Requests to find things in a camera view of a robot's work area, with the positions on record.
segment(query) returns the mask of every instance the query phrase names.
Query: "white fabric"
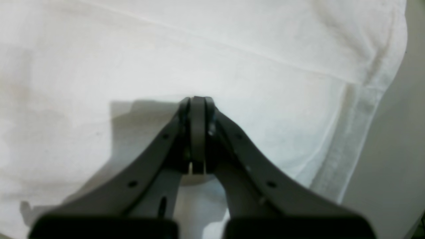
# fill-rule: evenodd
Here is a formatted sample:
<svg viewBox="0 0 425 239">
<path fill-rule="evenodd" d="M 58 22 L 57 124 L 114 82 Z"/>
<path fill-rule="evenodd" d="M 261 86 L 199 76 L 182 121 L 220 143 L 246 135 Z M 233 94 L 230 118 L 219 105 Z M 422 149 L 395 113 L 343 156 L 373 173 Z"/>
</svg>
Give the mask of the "white fabric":
<svg viewBox="0 0 425 239">
<path fill-rule="evenodd" d="M 281 170 L 340 202 L 404 54 L 404 9 L 2 0 L 0 233 L 25 238 L 41 211 L 111 178 L 193 95 L 213 97 Z M 179 192 L 183 238 L 220 238 L 228 219 L 217 180 L 202 181 Z"/>
</svg>

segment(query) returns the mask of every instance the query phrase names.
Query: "white cloth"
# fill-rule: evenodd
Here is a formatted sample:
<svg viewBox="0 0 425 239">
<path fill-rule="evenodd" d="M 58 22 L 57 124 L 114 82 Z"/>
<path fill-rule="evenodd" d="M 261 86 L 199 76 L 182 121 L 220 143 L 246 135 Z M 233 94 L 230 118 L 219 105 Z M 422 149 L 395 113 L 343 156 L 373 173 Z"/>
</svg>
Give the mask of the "white cloth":
<svg viewBox="0 0 425 239">
<path fill-rule="evenodd" d="M 111 178 L 193 95 L 213 97 L 281 170 L 341 202 L 404 54 L 404 10 L 405 0 L 2 0 L 0 233 L 25 238 L 38 212 Z M 223 189 L 205 181 L 179 192 L 183 238 L 219 238 L 228 218 Z"/>
</svg>

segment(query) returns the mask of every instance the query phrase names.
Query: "hole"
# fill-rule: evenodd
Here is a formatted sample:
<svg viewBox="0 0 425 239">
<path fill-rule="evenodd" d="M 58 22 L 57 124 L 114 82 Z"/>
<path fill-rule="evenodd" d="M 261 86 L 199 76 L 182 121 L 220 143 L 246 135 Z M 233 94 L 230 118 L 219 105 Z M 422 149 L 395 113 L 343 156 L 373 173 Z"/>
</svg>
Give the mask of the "hole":
<svg viewBox="0 0 425 239">
<path fill-rule="evenodd" d="M 129 188 L 133 188 L 133 187 L 136 187 L 136 186 L 137 186 L 137 181 L 131 181 L 131 182 L 128 183 Z"/>
<path fill-rule="evenodd" d="M 167 198 L 162 197 L 161 202 L 159 203 L 159 209 L 158 209 L 158 217 L 159 218 L 164 218 L 165 209 L 167 209 Z"/>
<path fill-rule="evenodd" d="M 271 188 L 276 188 L 277 187 L 276 183 L 275 182 L 272 182 L 272 181 L 267 181 L 267 186 L 269 186 Z"/>
</svg>

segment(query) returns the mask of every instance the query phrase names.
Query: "white sheet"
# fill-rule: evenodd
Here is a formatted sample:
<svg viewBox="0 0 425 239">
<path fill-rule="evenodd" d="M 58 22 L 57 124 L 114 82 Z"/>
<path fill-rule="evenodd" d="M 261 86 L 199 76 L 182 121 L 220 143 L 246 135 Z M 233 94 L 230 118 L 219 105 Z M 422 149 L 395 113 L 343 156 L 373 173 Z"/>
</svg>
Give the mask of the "white sheet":
<svg viewBox="0 0 425 239">
<path fill-rule="evenodd" d="M 404 0 L 1 1 L 0 233 L 25 238 L 41 211 L 111 178 L 193 95 L 212 96 L 281 170 L 341 202 L 404 54 L 404 9 Z M 183 238 L 219 238 L 223 189 L 185 180 Z"/>
</svg>

